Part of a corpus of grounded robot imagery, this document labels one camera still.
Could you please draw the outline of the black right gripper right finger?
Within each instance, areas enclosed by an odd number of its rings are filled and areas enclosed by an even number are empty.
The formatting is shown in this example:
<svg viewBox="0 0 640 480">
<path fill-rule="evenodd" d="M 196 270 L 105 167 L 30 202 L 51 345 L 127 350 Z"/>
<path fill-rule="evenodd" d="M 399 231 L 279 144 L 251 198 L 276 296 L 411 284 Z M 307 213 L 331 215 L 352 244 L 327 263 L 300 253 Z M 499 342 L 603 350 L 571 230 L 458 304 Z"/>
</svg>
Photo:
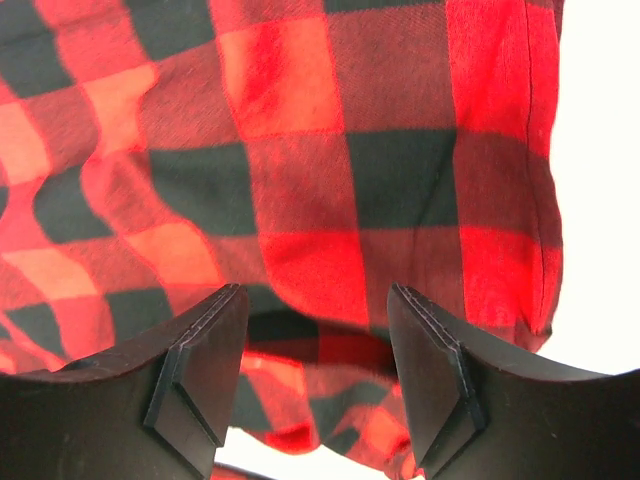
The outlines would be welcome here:
<svg viewBox="0 0 640 480">
<path fill-rule="evenodd" d="M 635 479 L 639 375 L 536 355 L 394 285 L 391 344 L 430 479 Z"/>
</svg>

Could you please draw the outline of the red black plaid shirt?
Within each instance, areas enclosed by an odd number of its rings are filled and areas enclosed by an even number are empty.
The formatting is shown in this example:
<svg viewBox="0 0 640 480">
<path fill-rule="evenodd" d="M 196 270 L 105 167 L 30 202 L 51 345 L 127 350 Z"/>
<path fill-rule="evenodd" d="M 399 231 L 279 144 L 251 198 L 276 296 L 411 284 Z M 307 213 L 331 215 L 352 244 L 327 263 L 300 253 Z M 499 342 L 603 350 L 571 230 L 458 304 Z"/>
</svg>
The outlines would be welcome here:
<svg viewBox="0 0 640 480">
<path fill-rule="evenodd" d="M 559 1 L 5 1 L 1 369 L 57 369 L 226 283 L 232 425 L 419 470 L 389 341 L 407 284 L 549 338 Z"/>
</svg>

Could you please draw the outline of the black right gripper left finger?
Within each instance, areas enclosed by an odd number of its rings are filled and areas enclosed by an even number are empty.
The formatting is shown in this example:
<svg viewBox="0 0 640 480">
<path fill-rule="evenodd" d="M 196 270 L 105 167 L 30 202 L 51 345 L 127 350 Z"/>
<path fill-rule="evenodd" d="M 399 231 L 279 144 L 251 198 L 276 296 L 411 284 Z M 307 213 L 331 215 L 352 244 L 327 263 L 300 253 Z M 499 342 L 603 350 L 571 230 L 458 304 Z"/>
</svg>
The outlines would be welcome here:
<svg viewBox="0 0 640 480">
<path fill-rule="evenodd" d="M 5 479 L 207 479 L 248 323 L 227 285 L 178 317 L 50 372 L 1 378 Z"/>
</svg>

